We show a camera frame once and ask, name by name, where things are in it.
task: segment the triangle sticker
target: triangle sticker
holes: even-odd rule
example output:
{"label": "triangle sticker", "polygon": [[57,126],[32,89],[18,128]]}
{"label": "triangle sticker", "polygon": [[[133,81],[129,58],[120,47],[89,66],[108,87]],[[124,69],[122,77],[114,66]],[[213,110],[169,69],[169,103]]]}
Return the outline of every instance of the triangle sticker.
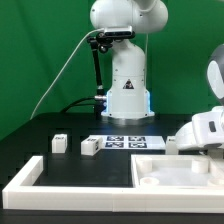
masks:
{"label": "triangle sticker", "polygon": [[125,83],[123,89],[134,89],[134,86],[132,85],[132,82],[130,79]]}

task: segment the table surface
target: table surface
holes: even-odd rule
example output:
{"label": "table surface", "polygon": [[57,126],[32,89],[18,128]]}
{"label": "table surface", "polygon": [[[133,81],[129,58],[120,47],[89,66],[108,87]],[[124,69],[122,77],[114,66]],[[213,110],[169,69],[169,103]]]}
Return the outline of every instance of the table surface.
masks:
{"label": "table surface", "polygon": [[[131,154],[164,154],[163,150],[101,150],[81,156],[81,141],[89,135],[173,136],[192,115],[156,115],[142,126],[117,126],[96,120],[93,114],[46,113],[36,116],[0,142],[2,190],[33,155],[44,156],[44,172],[37,186],[132,187]],[[51,153],[55,134],[68,135],[65,154]],[[184,154],[198,152],[185,151]],[[223,223],[224,214],[113,213],[79,211],[3,210],[0,223]]]}

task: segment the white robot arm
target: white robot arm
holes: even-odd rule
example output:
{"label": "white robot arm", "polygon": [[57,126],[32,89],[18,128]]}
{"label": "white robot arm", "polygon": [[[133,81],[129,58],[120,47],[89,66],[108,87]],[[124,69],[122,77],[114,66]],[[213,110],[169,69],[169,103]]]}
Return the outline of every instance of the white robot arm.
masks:
{"label": "white robot arm", "polygon": [[132,26],[136,33],[152,33],[167,23],[168,12],[160,0],[97,0],[90,13],[93,26]]}
{"label": "white robot arm", "polygon": [[207,69],[209,85],[222,106],[196,114],[176,134],[177,149],[224,148],[224,45],[213,52]]}
{"label": "white robot arm", "polygon": [[[135,33],[151,33],[165,26],[168,12],[160,0],[97,0],[90,18],[96,29],[116,32],[132,27]],[[103,119],[123,125],[145,122],[154,113],[145,88],[144,52],[126,39],[113,42],[112,57],[113,85],[107,94]]]}

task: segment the green backdrop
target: green backdrop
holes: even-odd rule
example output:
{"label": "green backdrop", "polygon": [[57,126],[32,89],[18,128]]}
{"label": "green backdrop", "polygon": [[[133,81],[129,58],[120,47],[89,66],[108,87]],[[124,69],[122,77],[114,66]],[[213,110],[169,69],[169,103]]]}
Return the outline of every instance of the green backdrop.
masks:
{"label": "green backdrop", "polygon": [[[0,0],[0,139],[29,120],[81,38],[93,29],[94,0]],[[198,113],[218,105],[206,82],[213,50],[224,43],[224,3],[164,0],[165,29],[149,35],[147,88],[156,113]],[[134,42],[144,48],[144,35]],[[106,88],[111,56],[101,55]],[[37,114],[95,94],[90,48],[83,44]],[[91,108],[75,111],[91,112]]]}

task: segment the white cable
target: white cable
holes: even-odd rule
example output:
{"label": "white cable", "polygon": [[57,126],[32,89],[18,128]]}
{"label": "white cable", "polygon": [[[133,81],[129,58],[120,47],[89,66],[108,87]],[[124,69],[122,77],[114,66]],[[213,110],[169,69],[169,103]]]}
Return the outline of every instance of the white cable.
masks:
{"label": "white cable", "polygon": [[68,58],[68,60],[65,62],[64,66],[62,67],[62,69],[60,70],[60,72],[58,73],[58,75],[56,76],[56,78],[54,79],[54,81],[52,82],[52,84],[50,85],[50,87],[47,89],[47,91],[44,93],[44,95],[41,97],[41,99],[39,100],[39,102],[37,103],[35,109],[33,110],[33,113],[30,117],[30,120],[33,119],[37,109],[39,108],[40,104],[42,103],[42,101],[44,100],[44,98],[47,96],[47,94],[50,92],[50,90],[52,89],[52,87],[54,86],[54,84],[56,83],[56,81],[59,79],[59,77],[61,76],[61,74],[63,73],[63,71],[65,70],[66,66],[68,65],[68,63],[70,62],[70,60],[72,59],[72,57],[74,56],[74,54],[76,53],[76,51],[79,49],[79,47],[81,46],[81,44],[83,43],[83,41],[92,33],[95,32],[99,32],[99,31],[103,31],[104,29],[97,29],[97,30],[93,30],[89,33],[87,33],[82,40],[79,42],[79,44],[76,46],[75,50],[72,52],[71,56]]}

